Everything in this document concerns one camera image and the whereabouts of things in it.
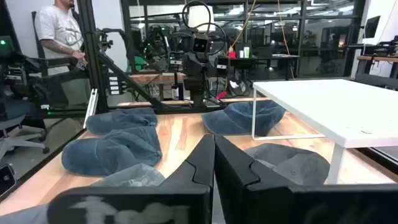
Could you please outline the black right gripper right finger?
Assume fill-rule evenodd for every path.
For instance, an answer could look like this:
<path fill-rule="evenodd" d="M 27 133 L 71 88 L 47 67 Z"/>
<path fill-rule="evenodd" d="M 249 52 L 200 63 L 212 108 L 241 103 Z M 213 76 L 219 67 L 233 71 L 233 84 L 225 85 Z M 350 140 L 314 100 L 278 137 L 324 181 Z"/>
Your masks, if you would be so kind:
<path fill-rule="evenodd" d="M 398 224 L 398 184 L 299 185 L 215 136 L 227 224 Z"/>

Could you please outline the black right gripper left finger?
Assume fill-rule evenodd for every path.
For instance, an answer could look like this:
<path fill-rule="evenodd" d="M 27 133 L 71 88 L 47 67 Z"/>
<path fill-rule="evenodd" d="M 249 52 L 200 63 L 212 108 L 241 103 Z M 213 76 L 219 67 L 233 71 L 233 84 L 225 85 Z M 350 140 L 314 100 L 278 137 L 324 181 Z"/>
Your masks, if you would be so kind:
<path fill-rule="evenodd" d="M 206 134 L 156 187 L 80 187 L 50 203 L 50 224 L 211 224 L 215 142 Z"/>

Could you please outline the dark grey cap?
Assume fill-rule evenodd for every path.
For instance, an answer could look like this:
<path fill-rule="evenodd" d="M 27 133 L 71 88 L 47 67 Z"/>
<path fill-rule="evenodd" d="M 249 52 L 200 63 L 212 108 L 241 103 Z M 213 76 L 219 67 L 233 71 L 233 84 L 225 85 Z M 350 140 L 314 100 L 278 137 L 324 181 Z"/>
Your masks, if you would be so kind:
<path fill-rule="evenodd" d="M 323 185 L 330 163 L 316 152 L 265 143 L 246 149 L 253 159 L 299 185 Z"/>

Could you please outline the light grey-blue cap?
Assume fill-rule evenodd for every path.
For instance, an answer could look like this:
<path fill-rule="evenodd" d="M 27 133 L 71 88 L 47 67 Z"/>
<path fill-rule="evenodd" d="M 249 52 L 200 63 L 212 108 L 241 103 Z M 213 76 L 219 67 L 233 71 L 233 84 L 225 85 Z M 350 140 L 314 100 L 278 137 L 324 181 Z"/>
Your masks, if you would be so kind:
<path fill-rule="evenodd" d="M 148 187 L 158 186 L 165 177 L 155 168 L 138 164 L 111 174 L 90 187 Z M 49 224 L 47 210 L 43 204 L 0 216 L 0 224 Z"/>

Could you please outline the blue denim cap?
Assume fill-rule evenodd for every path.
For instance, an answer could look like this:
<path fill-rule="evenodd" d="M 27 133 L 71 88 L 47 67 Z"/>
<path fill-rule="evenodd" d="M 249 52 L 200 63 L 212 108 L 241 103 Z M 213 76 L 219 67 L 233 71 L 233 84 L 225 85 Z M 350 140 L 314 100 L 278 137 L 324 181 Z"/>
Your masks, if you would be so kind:
<path fill-rule="evenodd" d="M 254 134 L 267 136 L 269 131 L 283 118 L 285 109 L 272 100 L 229 104 L 225 109 L 202 114 L 206 128 L 220 135 L 247 135 L 252 133 L 252 118 L 255 117 Z"/>
<path fill-rule="evenodd" d="M 96 114 L 86 120 L 86 129 L 104 136 L 114 130 L 157 126 L 157 116 L 152 108 L 131 108 Z"/>
<path fill-rule="evenodd" d="M 71 141 L 63 149 L 62 165 L 72 174 L 105 177 L 137 164 L 154 167 L 161 158 L 155 127 L 143 126 Z"/>

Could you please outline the black box white labels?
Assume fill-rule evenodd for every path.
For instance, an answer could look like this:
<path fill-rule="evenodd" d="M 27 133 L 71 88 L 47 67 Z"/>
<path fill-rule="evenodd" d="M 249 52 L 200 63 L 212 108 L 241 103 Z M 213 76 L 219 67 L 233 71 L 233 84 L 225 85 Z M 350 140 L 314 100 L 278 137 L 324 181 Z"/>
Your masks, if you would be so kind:
<path fill-rule="evenodd" d="M 123 92 L 121 88 L 121 82 L 119 81 L 118 77 L 109 76 L 108 86 L 110 95 L 121 95 Z"/>

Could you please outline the aluminium profile bar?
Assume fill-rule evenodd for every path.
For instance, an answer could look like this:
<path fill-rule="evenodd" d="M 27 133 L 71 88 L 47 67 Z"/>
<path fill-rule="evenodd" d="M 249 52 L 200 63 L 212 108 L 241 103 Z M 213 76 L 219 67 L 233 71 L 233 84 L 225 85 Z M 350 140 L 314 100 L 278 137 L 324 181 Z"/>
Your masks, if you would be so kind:
<path fill-rule="evenodd" d="M 93 88 L 90 93 L 90 99 L 88 102 L 85 120 L 83 123 L 83 129 L 86 129 L 86 122 L 90 116 L 93 116 L 96 113 L 96 107 L 98 102 L 98 89 Z"/>

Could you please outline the white perforated metal shelf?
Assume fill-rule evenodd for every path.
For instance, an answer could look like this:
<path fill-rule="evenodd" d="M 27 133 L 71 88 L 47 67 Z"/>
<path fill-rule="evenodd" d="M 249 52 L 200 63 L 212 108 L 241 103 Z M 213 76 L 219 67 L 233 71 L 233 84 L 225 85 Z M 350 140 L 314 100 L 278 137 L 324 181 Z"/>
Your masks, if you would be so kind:
<path fill-rule="evenodd" d="M 261 93 L 334 142 L 327 184 L 347 149 L 398 146 L 398 91 L 345 79 L 255 82 Z"/>

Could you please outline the person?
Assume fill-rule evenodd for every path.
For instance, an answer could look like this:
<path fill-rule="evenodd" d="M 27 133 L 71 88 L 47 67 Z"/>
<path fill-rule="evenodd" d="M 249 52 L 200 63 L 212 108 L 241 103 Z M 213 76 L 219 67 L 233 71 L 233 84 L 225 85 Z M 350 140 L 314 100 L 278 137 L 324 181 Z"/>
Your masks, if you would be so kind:
<path fill-rule="evenodd" d="M 53 5 L 43 7 L 36 13 L 35 31 L 46 59 L 74 57 L 86 62 L 80 50 L 83 36 L 71 10 L 74 0 L 55 0 Z M 90 83 L 87 79 L 67 81 L 60 85 L 66 99 L 72 105 L 83 104 L 90 98 Z"/>

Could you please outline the black monitor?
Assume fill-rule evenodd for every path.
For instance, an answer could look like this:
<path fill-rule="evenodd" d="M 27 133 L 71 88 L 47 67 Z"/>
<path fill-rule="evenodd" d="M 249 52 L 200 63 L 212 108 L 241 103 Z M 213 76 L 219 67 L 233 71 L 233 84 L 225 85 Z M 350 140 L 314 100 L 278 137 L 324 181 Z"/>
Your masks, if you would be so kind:
<path fill-rule="evenodd" d="M 364 26 L 364 38 L 374 38 L 379 24 L 380 16 L 369 18 Z"/>

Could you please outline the wooden top desk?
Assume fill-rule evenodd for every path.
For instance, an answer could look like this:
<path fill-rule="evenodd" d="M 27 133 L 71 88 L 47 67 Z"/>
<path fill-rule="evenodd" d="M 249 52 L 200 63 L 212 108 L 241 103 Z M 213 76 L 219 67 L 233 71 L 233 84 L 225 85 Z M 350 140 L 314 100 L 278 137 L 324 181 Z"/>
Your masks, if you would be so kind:
<path fill-rule="evenodd" d="M 360 75 L 372 75 L 398 80 L 398 55 L 361 55 L 357 59 L 357 77 Z"/>

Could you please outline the black equipment with green light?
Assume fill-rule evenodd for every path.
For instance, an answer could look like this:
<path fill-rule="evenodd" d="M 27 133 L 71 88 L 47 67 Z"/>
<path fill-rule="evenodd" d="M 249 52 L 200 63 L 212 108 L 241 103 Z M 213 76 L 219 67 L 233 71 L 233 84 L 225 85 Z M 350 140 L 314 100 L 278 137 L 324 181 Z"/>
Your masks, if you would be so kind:
<path fill-rule="evenodd" d="M 46 79 L 34 76 L 40 64 L 18 50 L 10 36 L 0 35 L 0 117 L 50 116 Z"/>

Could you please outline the grey office chair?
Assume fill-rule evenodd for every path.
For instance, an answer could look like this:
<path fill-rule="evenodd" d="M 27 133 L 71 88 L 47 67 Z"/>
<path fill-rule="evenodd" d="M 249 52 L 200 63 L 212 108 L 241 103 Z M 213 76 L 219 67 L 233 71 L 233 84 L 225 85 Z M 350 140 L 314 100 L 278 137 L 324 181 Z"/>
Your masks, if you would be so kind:
<path fill-rule="evenodd" d="M 33 142 L 31 139 L 38 138 L 41 141 L 45 140 L 45 135 L 42 133 L 28 134 L 22 136 L 10 136 L 7 133 L 7 128 L 18 127 L 22 129 L 22 122 L 25 115 L 9 119 L 7 121 L 0 121 L 0 130 L 3 137 L 0 138 L 0 160 L 4 157 L 6 152 L 13 151 L 15 147 L 36 147 L 42 149 L 44 154 L 50 152 L 50 149 L 44 143 Z"/>

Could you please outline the black diagonal frame brace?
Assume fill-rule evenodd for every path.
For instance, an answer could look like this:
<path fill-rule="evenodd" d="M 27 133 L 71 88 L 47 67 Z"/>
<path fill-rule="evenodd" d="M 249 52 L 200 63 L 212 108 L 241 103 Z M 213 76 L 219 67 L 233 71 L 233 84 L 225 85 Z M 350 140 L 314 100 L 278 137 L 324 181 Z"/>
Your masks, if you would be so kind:
<path fill-rule="evenodd" d="M 99 60 L 105 64 L 113 73 L 120 78 L 122 81 L 126 82 L 128 87 L 131 87 L 133 90 L 136 90 L 143 98 L 145 98 L 152 106 L 158 109 L 162 109 L 164 105 L 159 101 L 150 96 L 148 93 L 144 91 L 134 80 L 131 79 L 129 75 L 124 73 L 118 66 L 114 64 L 114 62 L 105 54 L 100 52 L 98 54 Z"/>

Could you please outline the black frame post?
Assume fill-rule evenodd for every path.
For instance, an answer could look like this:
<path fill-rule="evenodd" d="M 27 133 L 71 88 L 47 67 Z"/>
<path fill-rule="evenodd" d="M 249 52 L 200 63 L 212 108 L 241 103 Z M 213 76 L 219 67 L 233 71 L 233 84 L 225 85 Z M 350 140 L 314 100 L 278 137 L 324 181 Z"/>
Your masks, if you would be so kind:
<path fill-rule="evenodd" d="M 81 20 L 81 31 L 84 38 L 85 54 L 88 61 L 90 74 L 90 85 L 98 91 L 98 103 L 96 111 L 99 113 L 108 112 L 105 86 L 103 83 L 103 72 L 98 57 L 99 47 L 96 36 L 95 18 L 93 13 L 92 0 L 76 0 Z"/>

